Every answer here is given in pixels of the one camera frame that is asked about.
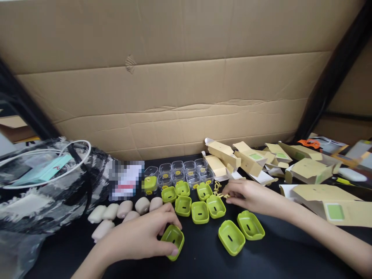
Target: beige plastic piece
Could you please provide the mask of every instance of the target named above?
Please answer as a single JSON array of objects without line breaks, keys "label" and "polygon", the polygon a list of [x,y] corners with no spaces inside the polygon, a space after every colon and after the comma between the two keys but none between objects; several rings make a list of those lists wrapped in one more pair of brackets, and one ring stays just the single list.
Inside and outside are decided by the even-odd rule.
[{"label": "beige plastic piece", "polygon": [[150,201],[146,197],[142,197],[136,202],[134,207],[139,214],[143,215],[148,212]]},{"label": "beige plastic piece", "polygon": [[102,215],[103,220],[114,220],[116,218],[119,205],[117,203],[110,204]]},{"label": "beige plastic piece", "polygon": [[105,205],[97,206],[88,216],[88,221],[92,224],[98,224],[102,221],[102,215],[106,210]]},{"label": "beige plastic piece", "polygon": [[115,224],[112,221],[103,220],[92,234],[94,243],[97,243],[101,238],[103,238],[113,227],[115,227]]},{"label": "beige plastic piece", "polygon": [[137,211],[129,211],[128,214],[125,216],[123,223],[138,218],[139,216],[141,215]]},{"label": "beige plastic piece", "polygon": [[161,197],[154,197],[150,202],[150,212],[158,209],[163,205],[163,199]]},{"label": "beige plastic piece", "polygon": [[117,214],[116,214],[116,217],[118,217],[119,219],[124,219],[125,216],[130,212],[132,211],[133,209],[133,202],[132,201],[123,201],[120,205],[119,205],[119,209],[117,210]]}]

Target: green plastic case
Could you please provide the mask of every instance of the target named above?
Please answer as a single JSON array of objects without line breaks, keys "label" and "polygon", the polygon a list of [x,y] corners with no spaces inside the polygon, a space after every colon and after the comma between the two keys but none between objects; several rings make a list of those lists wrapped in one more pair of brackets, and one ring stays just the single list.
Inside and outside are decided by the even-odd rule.
[{"label": "green plastic case", "polygon": [[186,196],[179,196],[176,199],[175,211],[179,216],[189,217],[191,213],[191,198]]},{"label": "green plastic case", "polygon": [[265,236],[265,230],[260,221],[248,210],[239,213],[238,224],[247,240],[260,240]]},{"label": "green plastic case", "polygon": [[207,204],[204,201],[196,201],[191,204],[193,222],[197,225],[206,224],[209,221]]},{"label": "green plastic case", "polygon": [[213,192],[209,184],[204,182],[199,184],[199,186],[196,188],[196,191],[198,193],[199,200],[202,202],[206,201],[210,196],[213,196]]},{"label": "green plastic case", "polygon": [[170,259],[172,262],[177,260],[179,254],[181,253],[183,243],[185,242],[185,237],[182,231],[177,226],[169,225],[169,227],[164,232],[161,241],[172,242],[177,246],[177,256],[167,256],[168,259]]},{"label": "green plastic case", "polygon": [[177,196],[189,196],[190,195],[190,187],[189,184],[185,181],[178,181],[176,183],[176,193]]},{"label": "green plastic case", "polygon": [[225,216],[226,207],[222,199],[218,196],[211,195],[207,199],[207,206],[209,210],[209,216],[213,219],[221,218]]},{"label": "green plastic case", "polygon": [[218,229],[218,237],[231,256],[236,256],[245,244],[243,233],[231,220],[226,220]]},{"label": "green plastic case", "polygon": [[164,203],[167,203],[167,202],[172,203],[176,200],[176,198],[177,198],[177,194],[173,186],[165,188],[162,191],[162,199]]}]

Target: black tabletop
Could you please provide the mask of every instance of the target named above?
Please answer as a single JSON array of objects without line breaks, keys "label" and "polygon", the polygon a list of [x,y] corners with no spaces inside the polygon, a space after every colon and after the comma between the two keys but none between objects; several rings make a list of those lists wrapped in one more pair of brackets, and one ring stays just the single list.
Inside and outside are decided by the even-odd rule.
[{"label": "black tabletop", "polygon": [[[176,160],[189,161],[199,155],[150,160],[145,167],[159,166]],[[239,169],[241,175],[249,176]],[[269,188],[279,191],[279,184]],[[192,201],[198,201],[196,191]],[[134,197],[135,202],[141,195]],[[175,262],[167,257],[121,261],[110,266],[103,278],[355,278],[358,275],[340,259],[325,249],[308,234],[295,226],[256,214],[266,236],[258,241],[246,241],[242,251],[230,256],[218,238],[218,228],[225,220],[236,218],[243,211],[226,204],[226,215],[210,218],[207,224],[196,225],[190,217],[179,217],[185,236],[184,246]],[[94,246],[91,235],[97,224],[90,224],[86,217],[72,222],[55,235],[48,237],[40,251],[35,266],[25,278],[69,278],[80,266]],[[363,227],[341,227],[360,239],[372,244],[372,230]]]}]

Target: white object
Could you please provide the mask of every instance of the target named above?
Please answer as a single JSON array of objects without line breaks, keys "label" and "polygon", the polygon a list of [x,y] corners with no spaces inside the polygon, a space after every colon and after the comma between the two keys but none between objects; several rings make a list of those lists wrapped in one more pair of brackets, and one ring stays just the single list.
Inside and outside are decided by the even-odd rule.
[{"label": "white object", "polygon": [[163,205],[163,199],[161,197],[154,197],[150,202],[150,212],[158,209]]},{"label": "white object", "polygon": [[103,220],[114,220],[116,218],[119,205],[117,203],[110,204],[102,215]]},{"label": "white object", "polygon": [[120,218],[120,219],[124,219],[125,216],[130,212],[132,211],[133,209],[133,202],[132,201],[123,201],[120,205],[119,205],[119,209],[117,210],[117,214],[116,214],[116,217]]},{"label": "white object", "polygon": [[140,215],[143,215],[148,212],[150,201],[146,197],[142,197],[136,202],[134,207]]},{"label": "white object", "polygon": [[98,224],[102,221],[102,215],[106,210],[105,205],[99,205],[97,206],[92,213],[89,214],[88,216],[88,221],[91,222],[92,224]]},{"label": "white object", "polygon": [[103,220],[92,234],[94,243],[97,243],[101,238],[103,238],[113,227],[115,227],[115,224],[112,221]]},{"label": "white object", "polygon": [[137,211],[130,211],[124,218],[123,223],[133,220],[141,216]]},{"label": "white object", "polygon": [[31,185],[23,185],[23,186],[11,186],[11,185],[8,185],[8,186],[4,186],[3,189],[10,189],[10,190],[15,190],[15,189],[24,189],[24,188],[31,188],[31,187],[37,187],[37,186],[41,186],[41,185],[44,185],[44,184],[47,184],[47,183],[50,183],[50,182],[53,182],[53,181],[56,181],[70,173],[72,173],[74,170],[76,170],[77,168],[79,168],[89,157],[90,155],[90,152],[92,150],[92,146],[90,144],[90,142],[86,141],[86,140],[77,140],[77,141],[73,141],[73,142],[70,142],[68,145],[66,145],[62,150],[58,150],[58,149],[37,149],[37,150],[33,150],[33,151],[28,151],[26,153],[22,153],[22,154],[19,154],[17,156],[14,156],[12,158],[9,158],[9,159],[6,159],[4,161],[1,161],[0,162],[0,167],[9,163],[10,161],[16,159],[16,158],[19,158],[19,157],[23,157],[23,156],[29,156],[29,155],[35,155],[35,154],[43,154],[43,153],[58,153],[58,157],[64,155],[64,151],[65,149],[73,144],[73,143],[78,143],[78,142],[84,142],[88,145],[88,152],[86,153],[85,157],[81,160],[81,162],[79,164],[77,164],[76,166],[74,166],[71,170],[65,172],[64,174],[60,175],[60,176],[57,176],[56,178],[53,178],[47,182],[42,182],[42,183],[38,183],[38,184],[31,184]]},{"label": "white object", "polygon": [[355,182],[367,181],[366,176],[348,168],[340,168],[338,174],[350,181]]}]

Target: transparent plastic container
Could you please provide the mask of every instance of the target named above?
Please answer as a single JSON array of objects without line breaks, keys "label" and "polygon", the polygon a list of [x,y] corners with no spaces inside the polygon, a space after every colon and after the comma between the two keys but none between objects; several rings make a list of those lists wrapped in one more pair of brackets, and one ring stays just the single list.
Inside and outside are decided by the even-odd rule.
[{"label": "transparent plastic container", "polygon": [[157,167],[148,167],[146,170],[145,170],[145,177],[148,177],[148,176],[156,176],[158,177],[159,175],[159,169]]},{"label": "transparent plastic container", "polygon": [[211,184],[211,185],[213,185],[214,173],[213,173],[212,169],[210,169],[210,168],[201,168],[199,170],[199,174],[201,176],[202,181],[205,184]]},{"label": "transparent plastic container", "polygon": [[194,161],[187,161],[183,163],[183,168],[185,173],[196,171],[196,166]]},{"label": "transparent plastic container", "polygon": [[171,172],[171,171],[172,171],[171,163],[161,164],[159,167],[159,173],[165,173],[165,172]]},{"label": "transparent plastic container", "polygon": [[172,178],[170,172],[165,172],[158,175],[158,187],[163,191],[172,186]]},{"label": "transparent plastic container", "polygon": [[171,173],[173,186],[176,186],[178,181],[185,181],[185,171],[182,169],[173,170]]},{"label": "transparent plastic container", "polygon": [[172,170],[180,170],[183,169],[183,162],[182,161],[174,161],[172,163]]},{"label": "transparent plastic container", "polygon": [[189,173],[187,173],[186,175],[186,181],[187,183],[189,184],[190,186],[190,189],[191,190],[195,190],[199,184],[201,183],[201,176],[200,176],[200,173],[199,172],[193,172],[192,175],[190,175]]},{"label": "transparent plastic container", "polygon": [[208,167],[208,163],[204,159],[196,159],[195,160],[195,166],[197,170],[205,169]]}]

